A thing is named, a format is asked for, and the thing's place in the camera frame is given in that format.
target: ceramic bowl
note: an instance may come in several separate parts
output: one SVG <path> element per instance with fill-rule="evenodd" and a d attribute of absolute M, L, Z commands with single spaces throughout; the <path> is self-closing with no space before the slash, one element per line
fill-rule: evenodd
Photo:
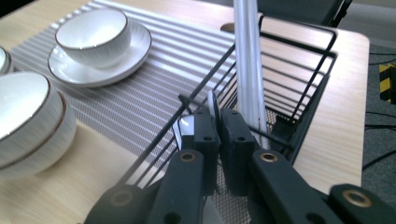
<path fill-rule="evenodd" d="M 61 119 L 64 107 L 50 81 L 37 73 L 0 77 L 0 166 L 38 147 Z"/>
<path fill-rule="evenodd" d="M 62 99 L 62 118 L 39 146 L 33 147 L 23 157 L 0 166 L 1 179 L 23 178 L 40 173 L 58 161 L 70 148 L 77 128 L 76 117 L 64 97 L 59 92 L 57 94 Z"/>
<path fill-rule="evenodd" d="M 115 9 L 96 9 L 65 22 L 55 34 L 57 44 L 73 60 L 92 67 L 119 63 L 131 43 L 126 15 Z"/>
<path fill-rule="evenodd" d="M 0 47 L 0 76 L 14 71 L 11 55 Z"/>

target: wire basket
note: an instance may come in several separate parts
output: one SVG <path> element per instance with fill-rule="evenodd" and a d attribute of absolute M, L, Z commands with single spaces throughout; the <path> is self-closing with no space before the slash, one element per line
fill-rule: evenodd
<path fill-rule="evenodd" d="M 331 48 L 336 39 L 332 30 L 310 26 L 329 38 L 323 47 L 302 43 L 279 35 L 261 32 L 261 41 L 281 45 L 283 49 L 309 57 L 314 65 L 297 63 L 273 52 L 262 51 L 263 94 L 266 107 L 267 133 L 251 131 L 268 139 L 270 150 L 282 153 L 291 163 L 298 155 L 319 100 L 336 60 Z M 230 47 L 196 89 L 186 97 L 180 96 L 180 108 L 161 129 L 151 144 L 123 175 L 118 184 L 127 181 L 142 189 L 147 188 L 166 172 L 172 155 L 178 151 L 172 124 L 182 115 L 205 106 L 207 92 L 213 90 L 220 107 L 237 109 L 235 45 Z M 219 161 L 218 190 L 211 199 L 224 223 L 249 223 L 245 197 L 232 196 L 225 186 Z"/>

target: striped placemat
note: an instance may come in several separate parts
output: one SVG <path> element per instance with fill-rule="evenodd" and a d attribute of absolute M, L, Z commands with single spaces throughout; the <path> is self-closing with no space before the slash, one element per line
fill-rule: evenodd
<path fill-rule="evenodd" d="M 112 85 L 87 89 L 62 83 L 48 67 L 56 29 L 77 14 L 104 7 L 121 9 L 131 20 L 149 29 L 152 47 L 147 60 L 134 74 Z M 232 44 L 233 35 L 218 30 L 95 0 L 59 19 L 10 53 L 17 70 L 48 77 L 64 94 L 79 120 L 139 155 L 180 107 L 177 96 L 189 95 Z M 213 88 L 215 79 L 207 84 L 208 88 Z"/>

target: wooden table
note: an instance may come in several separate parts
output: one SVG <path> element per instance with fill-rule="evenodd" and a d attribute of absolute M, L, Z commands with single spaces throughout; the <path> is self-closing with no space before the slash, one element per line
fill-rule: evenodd
<path fill-rule="evenodd" d="M 37 0 L 0 20 L 0 45 L 7 50 L 47 28 L 87 0 Z M 118 0 L 155 13 L 219 29 L 233 10 L 190 0 Z M 268 31 L 320 41 L 307 28 L 265 19 Z M 332 50 L 338 59 L 318 111 L 294 164 L 314 188 L 361 184 L 368 39 L 337 30 Z M 102 193 L 134 162 L 136 155 L 78 121 L 73 145 L 47 171 L 0 181 L 0 223 L 82 223 Z"/>

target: white saucer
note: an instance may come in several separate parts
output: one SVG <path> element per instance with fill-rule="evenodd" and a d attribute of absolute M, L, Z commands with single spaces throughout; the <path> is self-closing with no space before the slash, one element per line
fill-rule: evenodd
<path fill-rule="evenodd" d="M 61 81 L 72 86 L 102 87 L 128 77 L 139 68 L 149 56 L 151 34 L 149 30 L 136 22 L 131 22 L 131 45 L 120 63 L 108 68 L 97 69 L 77 63 L 59 47 L 49 54 L 49 70 Z"/>

